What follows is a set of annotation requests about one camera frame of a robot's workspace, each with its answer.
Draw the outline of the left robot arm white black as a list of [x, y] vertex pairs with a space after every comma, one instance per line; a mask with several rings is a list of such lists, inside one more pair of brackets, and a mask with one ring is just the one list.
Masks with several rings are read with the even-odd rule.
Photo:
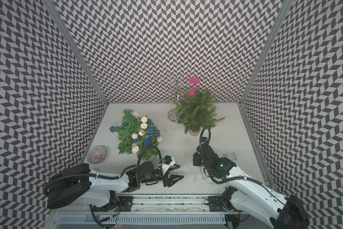
[[54, 175], [44, 186], [43, 194], [50, 210], [76, 203], [108, 211], [120, 207], [118, 193], [137, 191], [141, 184], [151, 186], [162, 181], [164, 187], [174, 186], [184, 176], [170, 172], [179, 168], [174, 157], [162, 157], [160, 150], [151, 146], [138, 154], [135, 165], [119, 175], [100, 173], [91, 170], [89, 164], [80, 164]]

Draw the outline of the thin wire fairy light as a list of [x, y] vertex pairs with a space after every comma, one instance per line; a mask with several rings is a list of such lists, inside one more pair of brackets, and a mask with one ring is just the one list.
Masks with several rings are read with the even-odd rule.
[[189, 153], [188, 151], [186, 151], [186, 153], [184, 154], [183, 157], [183, 161], [184, 164], [192, 171], [192, 173], [194, 174], [194, 177], [192, 178], [193, 182], [198, 182], [198, 181], [204, 181], [206, 184], [211, 185], [212, 181], [207, 177], [207, 175], [202, 171], [202, 169], [200, 167], [198, 167], [198, 171], [197, 169], [194, 169], [194, 166], [192, 165], [192, 162], [189, 162], [188, 159], [192, 158], [193, 154]]

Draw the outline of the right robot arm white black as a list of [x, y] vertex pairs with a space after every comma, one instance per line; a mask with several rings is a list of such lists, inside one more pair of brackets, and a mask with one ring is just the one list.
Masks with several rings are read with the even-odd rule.
[[210, 141], [209, 136], [200, 134], [194, 162], [204, 168], [213, 183], [225, 186], [221, 201], [226, 210], [243, 211], [272, 229], [309, 227], [309, 215], [300, 198], [287, 197], [255, 180], [232, 160], [219, 157]]

